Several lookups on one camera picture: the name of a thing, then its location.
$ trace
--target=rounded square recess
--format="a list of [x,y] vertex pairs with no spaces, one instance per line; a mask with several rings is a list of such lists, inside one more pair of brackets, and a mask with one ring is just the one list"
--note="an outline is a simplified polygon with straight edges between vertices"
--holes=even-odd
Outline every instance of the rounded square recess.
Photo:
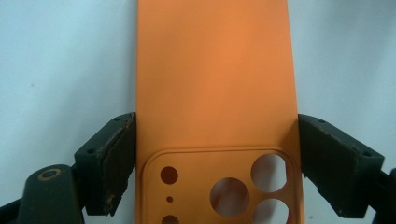
[[[275,154],[286,164],[286,184],[274,192],[258,189],[251,179],[251,168],[261,156]],[[265,200],[278,199],[289,208],[289,223],[302,223],[296,163],[277,147],[231,147],[209,149],[164,150],[146,163],[141,181],[142,223],[162,223],[165,217],[175,217],[180,223],[252,223],[257,206]],[[164,168],[177,171],[172,184],[161,178]],[[219,214],[210,202],[212,188],[224,178],[241,181],[248,191],[248,203],[237,216]]]

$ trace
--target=black plastic bracket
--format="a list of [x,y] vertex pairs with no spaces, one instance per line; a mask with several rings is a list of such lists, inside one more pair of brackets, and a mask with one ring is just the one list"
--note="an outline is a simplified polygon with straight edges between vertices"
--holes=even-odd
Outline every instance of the black plastic bracket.
[[392,220],[378,223],[396,223],[381,154],[322,119],[299,115],[299,128],[303,173],[338,216],[362,218],[371,205]]
[[26,180],[18,223],[83,223],[72,169],[43,168]]
[[109,121],[75,154],[88,215],[114,216],[135,167],[135,113]]

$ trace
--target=orange panel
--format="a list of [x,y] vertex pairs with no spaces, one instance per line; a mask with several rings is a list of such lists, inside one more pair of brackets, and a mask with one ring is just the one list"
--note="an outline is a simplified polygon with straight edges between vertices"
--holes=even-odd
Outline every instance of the orange panel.
[[[287,1],[138,0],[137,27],[136,223],[249,223],[270,198],[303,223]],[[266,154],[286,163],[287,183],[272,193],[250,176]],[[163,183],[167,166],[175,183]],[[249,196],[234,217],[210,202],[226,177]]]

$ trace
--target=white background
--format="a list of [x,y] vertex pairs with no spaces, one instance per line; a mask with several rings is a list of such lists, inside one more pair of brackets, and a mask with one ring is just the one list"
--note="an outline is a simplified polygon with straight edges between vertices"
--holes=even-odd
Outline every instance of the white background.
[[[396,1],[289,0],[299,112],[325,119],[396,167]],[[25,179],[135,110],[135,1],[0,1],[0,205]],[[115,217],[133,223],[134,176]],[[304,181],[309,223],[339,218]]]

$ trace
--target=circular hole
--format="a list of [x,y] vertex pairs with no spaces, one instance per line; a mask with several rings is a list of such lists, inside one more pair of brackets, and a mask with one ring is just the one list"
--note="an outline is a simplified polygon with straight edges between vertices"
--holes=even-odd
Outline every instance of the circular hole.
[[167,166],[161,170],[161,180],[165,184],[175,184],[177,181],[177,170],[172,166]]
[[178,224],[178,219],[174,216],[166,216],[163,218],[161,224]]
[[40,181],[48,181],[48,180],[51,180],[51,179],[57,177],[58,175],[60,175],[61,172],[62,171],[60,169],[58,169],[58,168],[48,169],[48,170],[44,171],[43,173],[41,173],[37,177],[37,179],[40,180]]
[[172,203],[173,202],[173,198],[171,196],[166,197],[166,201],[169,202],[169,203]]
[[372,155],[369,152],[363,152],[363,156],[365,157],[371,157]]
[[90,148],[90,149],[87,150],[87,153],[88,153],[88,154],[93,154],[93,153],[95,153],[95,152],[96,152],[96,149],[95,149],[95,148]]
[[266,154],[254,161],[251,167],[251,180],[265,192],[281,189],[287,181],[285,161],[276,154]]
[[268,199],[259,203],[254,210],[253,223],[286,223],[289,218],[289,208],[278,199]]
[[213,209],[223,217],[236,217],[248,207],[248,189],[235,178],[219,180],[210,191]]

